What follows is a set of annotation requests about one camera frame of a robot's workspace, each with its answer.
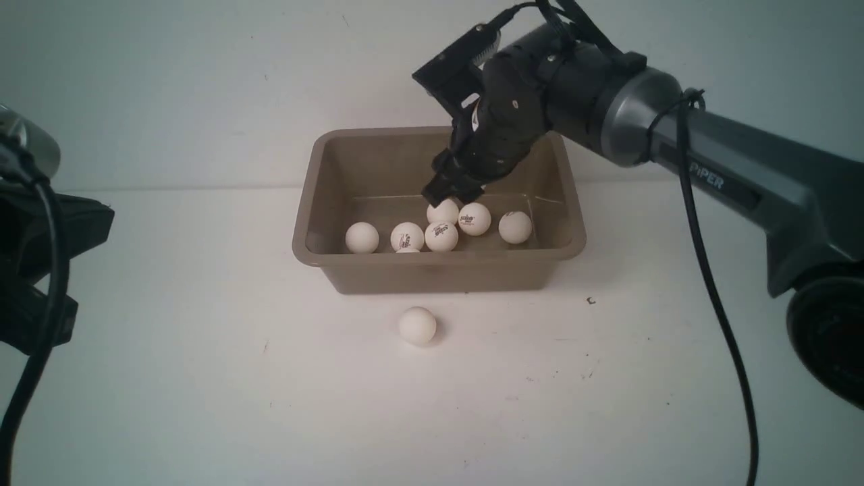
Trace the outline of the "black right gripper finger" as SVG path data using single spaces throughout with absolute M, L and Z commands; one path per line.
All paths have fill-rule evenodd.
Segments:
M 458 200 L 464 205 L 474 203 L 485 193 L 485 184 L 459 184 Z
M 421 194 L 432 207 L 438 207 L 448 199 L 465 203 L 464 182 L 464 174 L 436 172 L 428 184 L 423 187 Z

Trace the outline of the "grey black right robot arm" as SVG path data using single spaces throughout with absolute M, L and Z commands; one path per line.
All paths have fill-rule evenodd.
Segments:
M 623 168 L 682 173 L 764 231 L 768 293 L 794 293 L 797 357 L 862 407 L 862 162 L 709 113 L 644 55 L 574 24 L 544 24 L 497 51 L 503 24 L 475 26 L 412 75 L 453 121 L 426 200 L 474 202 L 548 132 Z

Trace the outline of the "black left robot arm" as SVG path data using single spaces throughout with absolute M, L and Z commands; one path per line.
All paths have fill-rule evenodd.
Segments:
M 53 178 L 61 164 L 61 148 L 46 130 L 1 107 L 2 135 L 17 140 L 39 169 Z M 97 200 L 60 194 L 67 224 L 69 255 L 74 258 L 108 239 L 115 212 Z M 51 271 L 51 238 L 38 196 L 19 184 L 2 181 L 1 191 L 1 341 L 31 356 L 43 331 L 47 295 L 35 284 Z

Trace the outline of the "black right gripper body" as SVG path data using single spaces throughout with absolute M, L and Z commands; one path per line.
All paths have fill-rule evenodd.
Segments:
M 549 130 L 543 86 L 531 58 L 501 52 L 485 62 L 484 92 L 456 120 L 450 146 L 436 157 L 436 172 L 464 174 L 464 184 L 493 184 L 524 160 Z

